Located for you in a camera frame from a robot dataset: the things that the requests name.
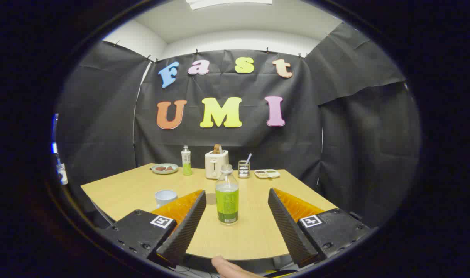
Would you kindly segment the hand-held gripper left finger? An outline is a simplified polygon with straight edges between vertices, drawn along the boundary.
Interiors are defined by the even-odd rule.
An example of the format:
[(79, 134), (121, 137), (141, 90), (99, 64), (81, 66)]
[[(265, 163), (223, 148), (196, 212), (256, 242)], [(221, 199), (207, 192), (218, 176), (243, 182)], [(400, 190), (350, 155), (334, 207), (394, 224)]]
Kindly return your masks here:
[(136, 209), (102, 234), (135, 257), (175, 267), (182, 262), (205, 208), (205, 190), (197, 190), (151, 212)]

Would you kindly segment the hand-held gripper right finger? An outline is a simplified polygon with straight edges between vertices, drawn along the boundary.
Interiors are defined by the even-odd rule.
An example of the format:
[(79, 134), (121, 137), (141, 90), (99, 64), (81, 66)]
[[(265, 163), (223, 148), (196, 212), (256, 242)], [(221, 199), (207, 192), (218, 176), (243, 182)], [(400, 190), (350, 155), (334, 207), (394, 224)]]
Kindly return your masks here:
[(270, 189), (267, 204), (299, 268), (343, 252), (374, 232), (339, 208), (323, 211), (277, 188)]

